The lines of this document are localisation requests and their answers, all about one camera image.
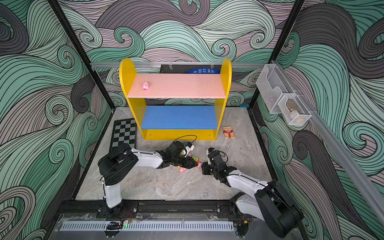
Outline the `pink toy pig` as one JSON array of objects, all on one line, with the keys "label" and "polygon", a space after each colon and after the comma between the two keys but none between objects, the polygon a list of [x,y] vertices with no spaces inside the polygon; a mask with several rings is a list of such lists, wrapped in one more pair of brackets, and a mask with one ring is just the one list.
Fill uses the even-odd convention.
[{"label": "pink toy pig", "polygon": [[149,89],[149,83],[148,82],[144,82],[144,83],[142,83],[142,90],[143,91],[147,91],[148,89]]},{"label": "pink toy pig", "polygon": [[184,173],[184,172],[186,172],[186,171],[187,171],[186,168],[179,167],[179,172],[180,172],[180,173]]}]

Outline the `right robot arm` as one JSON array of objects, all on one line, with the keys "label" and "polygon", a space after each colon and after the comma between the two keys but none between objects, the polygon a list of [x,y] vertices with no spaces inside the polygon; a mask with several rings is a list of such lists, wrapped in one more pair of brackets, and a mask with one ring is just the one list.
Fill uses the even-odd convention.
[{"label": "right robot arm", "polygon": [[303,219],[296,202],[278,181],[261,181],[250,177],[223,160],[224,153],[207,150],[208,161],[202,163],[203,175],[211,175],[220,183],[240,191],[230,202],[233,215],[252,216],[263,220],[279,238],[284,238]]}]

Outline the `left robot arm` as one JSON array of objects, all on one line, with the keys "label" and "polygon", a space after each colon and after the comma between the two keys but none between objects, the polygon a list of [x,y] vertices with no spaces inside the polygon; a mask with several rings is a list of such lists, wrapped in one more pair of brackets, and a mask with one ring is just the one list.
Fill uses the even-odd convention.
[{"label": "left robot arm", "polygon": [[133,167],[167,168],[170,165],[184,169],[198,166],[198,162],[188,154],[194,149],[191,142],[173,141],[165,150],[154,152],[133,149],[122,144],[98,161],[104,199],[107,208],[112,210],[122,203],[121,181]]}]

